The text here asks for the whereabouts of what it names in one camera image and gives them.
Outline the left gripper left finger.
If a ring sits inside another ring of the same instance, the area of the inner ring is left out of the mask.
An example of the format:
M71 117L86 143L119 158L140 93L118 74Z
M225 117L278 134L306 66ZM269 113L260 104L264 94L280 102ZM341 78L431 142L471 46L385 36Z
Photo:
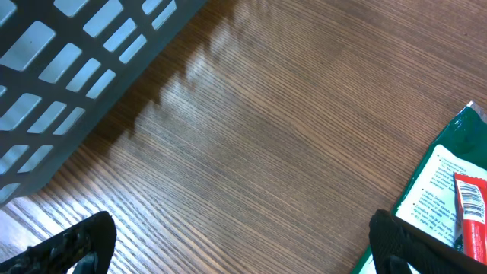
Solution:
M107 274L116 244L116 226L101 211L1 263L4 274Z

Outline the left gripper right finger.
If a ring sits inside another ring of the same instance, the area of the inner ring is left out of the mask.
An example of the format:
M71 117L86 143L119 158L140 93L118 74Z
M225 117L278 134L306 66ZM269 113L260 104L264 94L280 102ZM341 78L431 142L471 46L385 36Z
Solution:
M371 254L378 274L486 274L486 265L411 224L378 209L369 222Z

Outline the green 3M product package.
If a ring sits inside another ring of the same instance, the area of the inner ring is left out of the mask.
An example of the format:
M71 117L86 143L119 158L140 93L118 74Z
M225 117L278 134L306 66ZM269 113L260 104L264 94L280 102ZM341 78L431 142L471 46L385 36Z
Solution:
M430 144L399 201L388 211L465 254L454 173L486 178L486 112L473 101ZM370 246L353 271L376 273Z

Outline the grey plastic mesh basket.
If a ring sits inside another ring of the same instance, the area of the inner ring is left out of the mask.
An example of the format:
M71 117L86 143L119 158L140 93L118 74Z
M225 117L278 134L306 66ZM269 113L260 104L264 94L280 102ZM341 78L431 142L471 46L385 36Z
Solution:
M202 7L1 0L1 202L43 188Z

